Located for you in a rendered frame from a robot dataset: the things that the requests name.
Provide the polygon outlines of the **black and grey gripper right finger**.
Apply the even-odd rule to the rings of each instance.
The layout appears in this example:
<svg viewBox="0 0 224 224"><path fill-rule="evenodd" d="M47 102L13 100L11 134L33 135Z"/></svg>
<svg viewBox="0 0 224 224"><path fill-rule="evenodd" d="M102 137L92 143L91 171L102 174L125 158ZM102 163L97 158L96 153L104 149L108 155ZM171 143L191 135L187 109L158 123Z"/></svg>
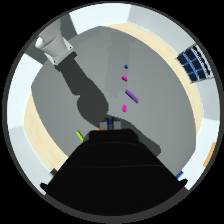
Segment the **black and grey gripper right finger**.
<svg viewBox="0 0 224 224"><path fill-rule="evenodd" d="M113 127L113 130L121 129L121 121L117 120L116 117L112 117L112 127Z"/></svg>

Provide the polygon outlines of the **purple rod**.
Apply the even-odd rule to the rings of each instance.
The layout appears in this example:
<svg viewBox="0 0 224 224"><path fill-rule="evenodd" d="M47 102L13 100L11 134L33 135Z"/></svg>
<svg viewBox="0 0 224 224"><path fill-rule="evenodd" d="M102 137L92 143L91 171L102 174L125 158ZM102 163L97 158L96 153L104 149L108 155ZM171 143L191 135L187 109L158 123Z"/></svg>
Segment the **purple rod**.
<svg viewBox="0 0 224 224"><path fill-rule="evenodd" d="M131 94L128 90L125 91L125 93L127 93L135 102L138 102L139 100L133 95Z"/></svg>

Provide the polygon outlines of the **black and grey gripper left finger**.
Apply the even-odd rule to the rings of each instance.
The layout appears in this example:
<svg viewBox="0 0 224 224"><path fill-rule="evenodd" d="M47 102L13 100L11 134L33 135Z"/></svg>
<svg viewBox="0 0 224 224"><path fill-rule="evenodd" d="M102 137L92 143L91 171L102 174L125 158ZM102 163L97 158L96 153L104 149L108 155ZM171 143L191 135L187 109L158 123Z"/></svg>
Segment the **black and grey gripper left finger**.
<svg viewBox="0 0 224 224"><path fill-rule="evenodd" d="M105 117L103 121L99 122L100 130L108 130L108 117Z"/></svg>

